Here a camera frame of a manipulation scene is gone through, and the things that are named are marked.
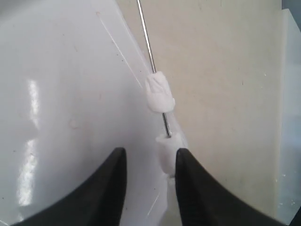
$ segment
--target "white plastic surface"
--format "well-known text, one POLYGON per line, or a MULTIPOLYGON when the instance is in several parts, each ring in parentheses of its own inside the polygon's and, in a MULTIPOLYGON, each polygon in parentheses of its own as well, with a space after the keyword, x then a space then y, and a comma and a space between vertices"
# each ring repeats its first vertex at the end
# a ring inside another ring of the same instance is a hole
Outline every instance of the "white plastic surface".
POLYGON ((291 222, 301 206, 301 32, 288 9, 284 26, 282 129, 277 219, 291 222))
POLYGON ((159 223, 164 130, 146 104, 148 74, 112 0, 0 1, 0 225, 60 200, 118 146, 128 159, 120 225, 159 223))

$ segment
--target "metal rod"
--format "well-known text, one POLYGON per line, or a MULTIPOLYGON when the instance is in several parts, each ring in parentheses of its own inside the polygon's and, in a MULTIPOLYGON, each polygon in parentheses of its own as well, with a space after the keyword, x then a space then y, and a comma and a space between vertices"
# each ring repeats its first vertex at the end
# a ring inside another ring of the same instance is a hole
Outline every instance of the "metal rod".
MULTIPOLYGON (((144 15, 143 15, 143 11, 142 11, 142 6, 141 6, 140 0, 137 0, 137 4, 138 4, 138 8, 139 8, 139 13, 140 13, 140 18, 141 18, 141 22, 142 22, 142 27, 143 27, 143 32, 144 32, 144 37, 145 37, 147 49, 149 51, 151 69, 152 69, 153 73, 156 73, 157 70, 156 70, 155 63, 154 63, 154 58, 153 58, 152 52, 151 52, 150 40, 149 40, 149 36, 147 34, 147 29, 146 29, 146 25, 145 25, 145 21, 144 21, 144 15)), ((165 113, 162 113, 162 116, 163 116, 163 122, 164 122, 164 126, 165 126, 165 131, 166 131, 167 137, 171 137, 171 131, 169 129, 167 115, 165 113)))

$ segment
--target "white panel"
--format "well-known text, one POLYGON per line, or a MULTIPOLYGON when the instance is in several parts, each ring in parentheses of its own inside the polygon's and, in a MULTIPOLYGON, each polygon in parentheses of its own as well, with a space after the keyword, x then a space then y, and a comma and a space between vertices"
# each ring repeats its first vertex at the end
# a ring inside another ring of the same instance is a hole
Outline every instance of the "white panel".
POLYGON ((283 10, 284 68, 277 218, 289 224, 301 206, 301 32, 283 10))
POLYGON ((121 225, 156 225, 166 208, 154 151, 163 121, 146 106, 148 63, 116 3, 8 2, 0 2, 0 220, 58 201, 123 146, 121 225))

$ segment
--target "white marshmallow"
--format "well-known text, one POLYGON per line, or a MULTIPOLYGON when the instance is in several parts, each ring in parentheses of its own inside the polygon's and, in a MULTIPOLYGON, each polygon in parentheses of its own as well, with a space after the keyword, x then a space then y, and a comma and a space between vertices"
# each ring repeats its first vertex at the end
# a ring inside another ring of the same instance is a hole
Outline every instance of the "white marshmallow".
POLYGON ((166 135, 160 135, 156 138, 158 143, 158 159, 163 172, 171 177, 175 175, 175 159, 179 148, 184 147, 183 139, 180 133, 173 133, 171 138, 166 135))
POLYGON ((162 72, 147 76, 145 90, 148 106, 152 111, 167 113, 174 110, 175 100, 162 72))

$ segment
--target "beige wall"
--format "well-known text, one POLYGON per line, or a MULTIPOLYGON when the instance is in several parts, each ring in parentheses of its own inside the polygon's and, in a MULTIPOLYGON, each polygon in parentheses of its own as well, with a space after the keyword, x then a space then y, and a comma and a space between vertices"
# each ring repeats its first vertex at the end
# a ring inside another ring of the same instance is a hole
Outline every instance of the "beige wall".
MULTIPOLYGON (((146 55, 136 1, 118 3, 146 55)), ((234 194, 274 215, 281 0, 142 5, 190 150, 234 194)))

